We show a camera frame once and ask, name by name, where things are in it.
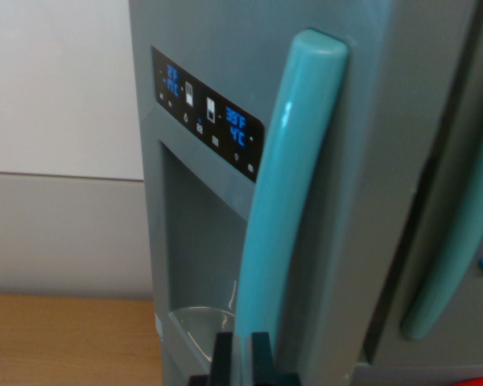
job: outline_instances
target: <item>turquoise door handle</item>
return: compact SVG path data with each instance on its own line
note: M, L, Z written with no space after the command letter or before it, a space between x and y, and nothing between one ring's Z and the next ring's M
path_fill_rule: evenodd
M316 160L343 79L348 48L315 31L293 40L263 150L238 285L235 335L270 334Z
M456 220L419 294L402 322L402 331L423 338L444 311L483 237L483 141Z

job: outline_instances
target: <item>wooden table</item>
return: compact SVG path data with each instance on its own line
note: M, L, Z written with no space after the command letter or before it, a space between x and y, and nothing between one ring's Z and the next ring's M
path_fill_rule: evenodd
M157 385L152 302L0 295L0 385Z

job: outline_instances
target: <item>drip tray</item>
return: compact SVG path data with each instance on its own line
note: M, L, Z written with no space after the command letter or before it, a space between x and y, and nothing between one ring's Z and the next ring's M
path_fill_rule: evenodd
M234 315L215 308L189 307L170 313L188 345L208 362L218 332L234 331Z

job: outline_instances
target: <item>control panel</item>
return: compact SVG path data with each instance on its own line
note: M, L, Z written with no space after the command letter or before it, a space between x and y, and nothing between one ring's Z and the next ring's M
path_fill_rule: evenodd
M155 98L177 121L225 161L256 181L263 124L152 48Z

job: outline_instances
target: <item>white wall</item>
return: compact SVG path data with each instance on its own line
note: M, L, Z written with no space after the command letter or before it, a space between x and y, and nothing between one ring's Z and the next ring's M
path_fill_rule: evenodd
M127 0L0 0L0 171L142 179Z
M0 292L150 298L139 180L128 1L0 0Z

